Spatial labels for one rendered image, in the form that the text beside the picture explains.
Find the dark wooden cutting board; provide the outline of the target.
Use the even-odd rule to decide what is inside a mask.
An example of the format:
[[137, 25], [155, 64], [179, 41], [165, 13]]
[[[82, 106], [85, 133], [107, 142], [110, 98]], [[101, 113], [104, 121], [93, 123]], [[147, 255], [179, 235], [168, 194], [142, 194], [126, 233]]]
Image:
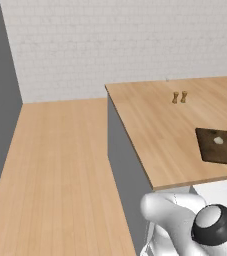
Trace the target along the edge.
[[[195, 133], [203, 161], [227, 164], [227, 131], [196, 128]], [[214, 142], [216, 137], [221, 137], [224, 143], [216, 144]]]

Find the white open drawer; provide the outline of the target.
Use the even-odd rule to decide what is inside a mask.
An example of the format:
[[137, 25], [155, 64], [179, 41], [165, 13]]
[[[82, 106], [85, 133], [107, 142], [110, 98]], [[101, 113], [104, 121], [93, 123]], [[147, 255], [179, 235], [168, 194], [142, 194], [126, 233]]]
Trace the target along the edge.
[[227, 207], [227, 180], [194, 185], [194, 189], [208, 204], [219, 203]]

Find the grey kitchen island cabinet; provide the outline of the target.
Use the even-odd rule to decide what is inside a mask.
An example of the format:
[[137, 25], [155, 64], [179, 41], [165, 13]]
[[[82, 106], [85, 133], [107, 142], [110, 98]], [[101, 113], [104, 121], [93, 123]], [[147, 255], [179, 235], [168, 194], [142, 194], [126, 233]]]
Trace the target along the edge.
[[110, 97], [107, 97], [107, 110], [108, 158], [135, 252], [139, 256], [147, 242], [149, 229], [149, 222], [140, 211], [140, 201], [153, 188]]

